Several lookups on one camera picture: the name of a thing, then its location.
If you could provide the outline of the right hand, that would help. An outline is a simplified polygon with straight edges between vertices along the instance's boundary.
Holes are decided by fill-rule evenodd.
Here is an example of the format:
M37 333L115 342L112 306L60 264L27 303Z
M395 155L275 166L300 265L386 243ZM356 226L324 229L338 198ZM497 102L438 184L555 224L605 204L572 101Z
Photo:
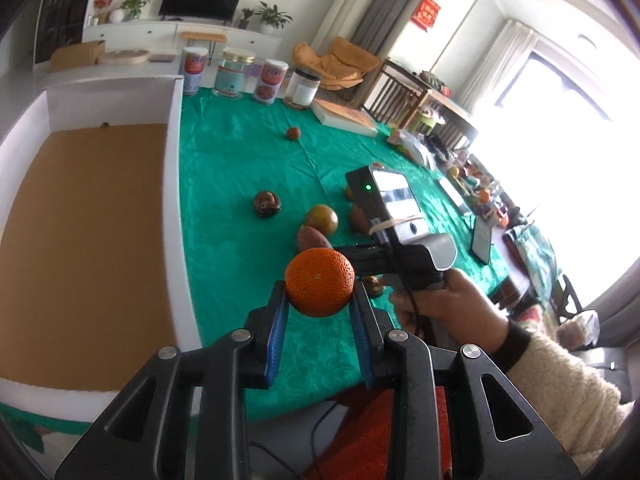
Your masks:
M394 306L400 326L407 332L418 327L418 316L442 323L459 344L477 344L487 354L496 352L506 341L509 321L461 270L444 273L442 289L408 292L393 290L388 300Z

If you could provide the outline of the right forearm cream sleeve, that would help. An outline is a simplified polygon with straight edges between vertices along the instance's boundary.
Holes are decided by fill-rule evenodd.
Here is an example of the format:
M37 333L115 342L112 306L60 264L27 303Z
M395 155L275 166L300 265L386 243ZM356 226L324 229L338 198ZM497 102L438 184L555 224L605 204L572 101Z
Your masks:
M502 320L489 355L585 472L612 443L634 404L593 368L540 333Z

